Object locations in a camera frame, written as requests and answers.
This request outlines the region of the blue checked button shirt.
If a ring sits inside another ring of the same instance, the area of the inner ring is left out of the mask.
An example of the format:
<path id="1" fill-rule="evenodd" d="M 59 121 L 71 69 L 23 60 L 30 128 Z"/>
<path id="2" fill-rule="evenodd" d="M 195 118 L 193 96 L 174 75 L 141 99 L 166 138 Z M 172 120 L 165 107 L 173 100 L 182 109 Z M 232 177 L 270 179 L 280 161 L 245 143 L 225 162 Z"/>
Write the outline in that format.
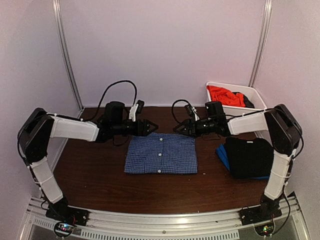
<path id="1" fill-rule="evenodd" d="M 125 159 L 126 174 L 190 175 L 198 172 L 196 140 L 173 133 L 132 137 Z"/>

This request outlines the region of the orange garment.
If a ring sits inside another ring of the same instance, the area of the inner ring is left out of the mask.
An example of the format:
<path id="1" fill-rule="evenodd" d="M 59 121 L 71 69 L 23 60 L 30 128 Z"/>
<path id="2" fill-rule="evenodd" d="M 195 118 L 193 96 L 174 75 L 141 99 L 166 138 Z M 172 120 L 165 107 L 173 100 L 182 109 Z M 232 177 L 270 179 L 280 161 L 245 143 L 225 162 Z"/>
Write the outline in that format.
<path id="1" fill-rule="evenodd" d="M 209 85 L 206 89 L 212 102 L 221 102 L 222 105 L 232 107 L 238 107 L 237 104 L 240 103 L 233 92 L 226 88 Z"/>

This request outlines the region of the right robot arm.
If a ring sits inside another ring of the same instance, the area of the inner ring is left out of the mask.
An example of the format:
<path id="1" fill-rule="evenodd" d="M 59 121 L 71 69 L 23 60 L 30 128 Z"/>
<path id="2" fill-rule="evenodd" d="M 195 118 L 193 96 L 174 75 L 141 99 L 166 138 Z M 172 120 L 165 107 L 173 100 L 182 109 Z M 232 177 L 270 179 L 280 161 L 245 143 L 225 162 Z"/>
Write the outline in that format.
<path id="1" fill-rule="evenodd" d="M 301 126 L 284 104 L 241 115 L 226 114 L 219 101 L 207 102 L 205 108 L 207 116 L 200 118 L 196 108 L 188 103 L 185 109 L 189 118 L 179 121 L 173 131 L 193 138 L 210 133 L 230 137 L 250 132 L 268 132 L 273 162 L 260 206 L 256 210 L 259 220 L 268 220 L 276 212 L 291 177 L 294 160 L 303 149 Z"/>

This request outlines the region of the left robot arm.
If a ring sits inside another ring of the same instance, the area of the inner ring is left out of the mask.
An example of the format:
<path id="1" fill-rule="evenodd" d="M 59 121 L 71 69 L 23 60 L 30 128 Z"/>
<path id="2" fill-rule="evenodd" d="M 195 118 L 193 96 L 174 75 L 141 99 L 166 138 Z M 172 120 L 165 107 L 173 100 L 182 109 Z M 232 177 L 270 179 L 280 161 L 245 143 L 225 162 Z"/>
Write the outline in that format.
<path id="1" fill-rule="evenodd" d="M 48 209 L 61 222 L 72 218 L 67 197 L 59 186 L 49 154 L 54 143 L 68 140 L 103 144 L 116 136 L 147 137 L 154 133 L 158 124 L 140 119 L 144 102 L 139 100 L 127 108 L 124 103 L 111 101 L 103 112 L 92 118 L 75 118 L 46 111 L 37 107 L 29 115 L 17 135 L 18 152 L 36 185 L 40 188 Z"/>

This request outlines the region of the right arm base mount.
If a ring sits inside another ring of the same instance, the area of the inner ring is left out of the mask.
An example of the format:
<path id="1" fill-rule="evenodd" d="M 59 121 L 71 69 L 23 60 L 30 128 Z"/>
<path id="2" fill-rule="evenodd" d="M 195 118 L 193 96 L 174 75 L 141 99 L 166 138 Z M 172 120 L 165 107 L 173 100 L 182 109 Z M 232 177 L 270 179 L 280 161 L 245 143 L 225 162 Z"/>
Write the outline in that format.
<path id="1" fill-rule="evenodd" d="M 263 212 L 262 207 L 245 206 L 238 212 L 243 226 L 253 225 L 255 233 L 260 237 L 270 237 L 276 230 L 275 218 L 281 217 L 282 212 L 277 207 L 271 212 Z"/>

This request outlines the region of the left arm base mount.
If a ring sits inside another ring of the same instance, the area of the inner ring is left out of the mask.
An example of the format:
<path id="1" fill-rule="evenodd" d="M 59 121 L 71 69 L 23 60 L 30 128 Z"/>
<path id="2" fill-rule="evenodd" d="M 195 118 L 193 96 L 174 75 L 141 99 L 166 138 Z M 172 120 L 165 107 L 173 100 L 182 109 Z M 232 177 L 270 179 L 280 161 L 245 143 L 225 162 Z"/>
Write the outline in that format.
<path id="1" fill-rule="evenodd" d="M 58 212 L 53 207 L 48 207 L 45 216 L 57 221 L 53 226 L 53 232 L 58 238 L 64 239 L 69 237 L 78 226 L 87 225 L 89 211 L 68 206 L 65 212 Z"/>

